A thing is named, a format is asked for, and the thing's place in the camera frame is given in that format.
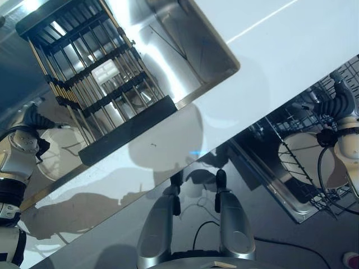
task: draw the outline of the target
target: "gray floor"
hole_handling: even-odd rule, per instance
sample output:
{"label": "gray floor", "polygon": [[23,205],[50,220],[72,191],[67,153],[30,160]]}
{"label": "gray floor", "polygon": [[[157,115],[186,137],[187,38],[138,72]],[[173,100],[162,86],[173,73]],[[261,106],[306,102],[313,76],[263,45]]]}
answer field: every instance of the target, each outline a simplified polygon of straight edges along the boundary
{"label": "gray floor", "polygon": [[[302,224],[296,224],[260,186],[247,187],[236,168],[228,162],[224,168],[228,187],[233,189],[248,214],[252,231],[258,237],[300,244],[320,252],[332,268],[345,268],[341,263],[346,251],[359,251],[358,217],[343,213],[338,220],[319,212]],[[181,188],[180,217],[174,217],[172,251],[192,248],[197,228],[219,215],[214,211],[217,168],[196,162],[186,168],[187,180]],[[127,206],[90,232],[76,239],[34,268],[136,268],[136,243],[147,213],[162,191],[164,182],[133,204]],[[209,224],[201,230],[196,248],[218,249],[218,227]],[[327,268],[315,254],[289,246],[257,242],[257,260],[287,269]]]}

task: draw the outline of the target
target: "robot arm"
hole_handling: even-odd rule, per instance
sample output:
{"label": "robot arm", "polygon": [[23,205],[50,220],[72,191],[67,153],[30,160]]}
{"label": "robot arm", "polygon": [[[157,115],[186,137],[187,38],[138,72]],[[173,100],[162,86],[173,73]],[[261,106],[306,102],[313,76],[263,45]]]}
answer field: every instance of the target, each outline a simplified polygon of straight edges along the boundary
{"label": "robot arm", "polygon": [[314,106],[301,106],[336,121],[336,133],[324,129],[317,134],[317,139],[323,147],[334,146],[335,154],[347,168],[353,193],[359,199],[359,101],[338,71],[330,77],[334,80],[335,98]]}
{"label": "robot arm", "polygon": [[[215,210],[220,213],[220,252],[216,253],[217,256],[255,260],[255,242],[248,218],[237,197],[227,188],[227,176],[222,169],[217,171],[216,185]],[[157,268],[159,264],[167,261],[183,257],[198,257],[197,255],[199,255],[199,252],[195,250],[171,253],[172,218],[173,215],[179,216],[181,213],[181,204],[178,198],[179,186],[179,184],[174,184],[171,178],[171,186],[163,192],[147,216],[137,244],[138,269]],[[200,251],[200,253],[201,257],[214,255],[213,252]],[[236,268],[234,265],[221,263],[221,258],[217,256],[211,261],[213,265],[210,265],[210,268],[221,267],[219,264],[225,268]],[[209,262],[200,259],[196,265],[184,266],[184,264],[180,263],[173,267],[164,266],[164,268],[209,268]],[[250,268],[259,267],[253,263]]]}
{"label": "robot arm", "polygon": [[37,129],[64,127],[37,113],[35,105],[24,106],[9,129],[0,137],[0,268],[19,266],[23,260],[26,234],[16,225],[25,189],[36,166],[36,157],[49,148]]}

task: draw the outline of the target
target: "wire basket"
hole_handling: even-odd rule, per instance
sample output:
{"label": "wire basket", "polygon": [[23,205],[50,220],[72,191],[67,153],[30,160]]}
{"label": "wire basket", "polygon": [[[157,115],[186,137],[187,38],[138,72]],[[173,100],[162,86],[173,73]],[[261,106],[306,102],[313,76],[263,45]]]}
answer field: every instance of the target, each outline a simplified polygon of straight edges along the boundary
{"label": "wire basket", "polygon": [[[356,94],[356,98],[359,98],[359,55],[355,56],[344,65],[338,68],[339,73],[348,82],[350,88]],[[337,126],[333,118],[329,116],[318,116],[309,110],[299,110],[293,106],[294,103],[319,103],[326,101],[335,96],[334,81],[327,75],[316,84],[306,89],[303,93],[299,94],[279,109],[275,110],[271,114],[267,115],[264,119],[252,126],[256,130],[255,134],[257,137],[260,136],[261,130],[265,128],[263,126],[269,126],[270,130],[275,133],[279,138],[280,143],[286,148],[283,154],[289,154],[293,160],[293,164],[299,167],[299,171],[288,170],[281,160],[284,169],[290,174],[300,174],[300,176],[306,177],[311,184],[303,183],[299,180],[294,180],[297,191],[301,192],[301,195],[310,203],[315,206],[318,210],[327,209],[334,217],[340,215],[343,211],[334,212],[330,207],[330,202],[323,195],[323,190],[318,188],[313,179],[308,175],[306,169],[301,165],[298,158],[296,158],[293,151],[286,144],[284,139],[294,133],[298,132],[320,132],[323,128],[330,126],[336,130]],[[339,187],[337,189],[327,190],[328,195],[333,201],[342,200],[347,194],[351,193],[351,188],[348,184]],[[347,207],[354,205],[354,201],[350,201]]]}
{"label": "wire basket", "polygon": [[88,145],[79,153],[84,164],[176,111],[104,0],[48,1],[16,30]]}

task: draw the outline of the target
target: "metal wire rack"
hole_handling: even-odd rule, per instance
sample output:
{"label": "metal wire rack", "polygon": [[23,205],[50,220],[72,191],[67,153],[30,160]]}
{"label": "metal wire rack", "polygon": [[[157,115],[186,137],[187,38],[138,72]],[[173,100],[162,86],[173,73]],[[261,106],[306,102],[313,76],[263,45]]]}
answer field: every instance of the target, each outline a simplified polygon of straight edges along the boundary
{"label": "metal wire rack", "polygon": [[100,159],[93,153],[105,149],[106,156],[174,113],[172,100],[104,0],[49,1],[16,30],[88,145],[80,152],[84,164]]}
{"label": "metal wire rack", "polygon": [[[354,94],[356,93],[356,98],[359,98],[359,55],[340,66],[338,71],[348,82]],[[333,211],[330,207],[330,202],[323,195],[323,190],[314,184],[306,169],[301,165],[298,158],[296,158],[293,151],[284,141],[285,137],[293,133],[318,133],[323,128],[328,126],[336,129],[333,118],[328,116],[320,117],[309,110],[299,110],[293,107],[294,103],[318,103],[331,99],[334,95],[334,81],[329,77],[329,75],[327,75],[316,84],[306,89],[303,93],[299,94],[279,109],[267,115],[264,119],[259,121],[254,128],[261,130],[263,129],[262,126],[270,127],[270,129],[279,138],[280,143],[286,148],[286,151],[282,153],[289,154],[294,161],[293,164],[299,167],[299,171],[288,170],[285,165],[283,166],[284,169],[291,174],[304,176],[311,182],[311,184],[306,184],[299,180],[295,180],[295,188],[300,191],[301,195],[305,197],[306,200],[310,201],[310,203],[318,210],[328,210],[334,217],[337,217],[343,211]],[[327,192],[333,201],[340,201],[351,193],[351,189],[348,185],[345,185],[337,189],[330,189]],[[350,201],[350,204],[347,207],[351,207],[355,203],[356,202],[353,196],[353,200]]]}

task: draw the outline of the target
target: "dishwasher rack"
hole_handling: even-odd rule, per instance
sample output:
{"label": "dishwasher rack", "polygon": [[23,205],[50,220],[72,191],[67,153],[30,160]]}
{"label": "dishwasher rack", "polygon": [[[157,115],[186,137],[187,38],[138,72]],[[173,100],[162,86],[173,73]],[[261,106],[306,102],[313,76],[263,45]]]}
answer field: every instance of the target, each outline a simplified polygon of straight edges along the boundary
{"label": "dishwasher rack", "polygon": [[[340,66],[337,70],[348,82],[355,97],[359,99],[359,55]],[[295,180],[296,189],[299,190],[318,210],[328,210],[336,218],[343,211],[334,212],[333,208],[330,207],[330,202],[324,197],[323,190],[314,185],[313,180],[310,178],[305,168],[300,164],[294,153],[284,141],[285,137],[293,133],[308,131],[318,133],[328,126],[336,130],[337,126],[333,121],[333,118],[328,116],[318,116],[309,110],[299,110],[293,106],[293,103],[319,103],[331,99],[334,96],[334,81],[327,75],[277,110],[256,122],[250,127],[250,131],[254,133],[254,136],[257,139],[261,139],[264,130],[270,130],[275,133],[280,143],[286,148],[286,153],[291,155],[300,168],[301,173],[299,174],[305,176],[311,182],[311,184],[306,184],[299,180]],[[288,170],[284,165],[283,167],[289,173],[298,173],[298,171],[294,172]],[[347,194],[351,193],[351,189],[347,184],[337,189],[327,190],[327,192],[333,201],[340,201],[346,197]],[[350,204],[347,207],[351,207],[355,203],[356,201],[353,196],[353,199],[350,199]]]}
{"label": "dishwasher rack", "polygon": [[16,25],[92,165],[177,111],[105,0],[51,0]]}

